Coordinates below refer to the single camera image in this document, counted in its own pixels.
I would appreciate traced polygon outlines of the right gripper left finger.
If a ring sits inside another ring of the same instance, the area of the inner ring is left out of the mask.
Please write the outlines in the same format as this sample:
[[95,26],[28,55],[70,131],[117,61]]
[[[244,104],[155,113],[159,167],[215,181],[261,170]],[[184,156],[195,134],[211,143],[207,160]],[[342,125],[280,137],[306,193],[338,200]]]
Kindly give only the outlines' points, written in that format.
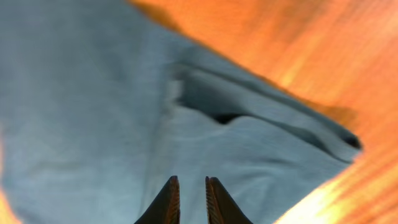
[[147,210],[134,224],[179,224],[180,186],[178,177],[171,176]]

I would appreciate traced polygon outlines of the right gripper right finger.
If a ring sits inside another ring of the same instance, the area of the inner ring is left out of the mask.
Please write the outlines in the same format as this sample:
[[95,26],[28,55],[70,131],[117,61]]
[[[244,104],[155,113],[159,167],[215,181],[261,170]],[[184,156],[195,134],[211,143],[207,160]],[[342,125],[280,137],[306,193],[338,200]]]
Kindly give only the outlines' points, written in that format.
[[206,177],[205,185],[208,224],[252,224],[218,178]]

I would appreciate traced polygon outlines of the blue t-shirt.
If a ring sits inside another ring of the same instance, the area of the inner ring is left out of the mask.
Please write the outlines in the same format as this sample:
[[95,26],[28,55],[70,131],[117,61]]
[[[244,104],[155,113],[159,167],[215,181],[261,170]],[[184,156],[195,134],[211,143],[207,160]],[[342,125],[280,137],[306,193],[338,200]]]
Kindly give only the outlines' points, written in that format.
[[272,223],[358,138],[124,1],[1,2],[2,188],[23,223],[134,223],[169,177],[206,223],[205,177]]

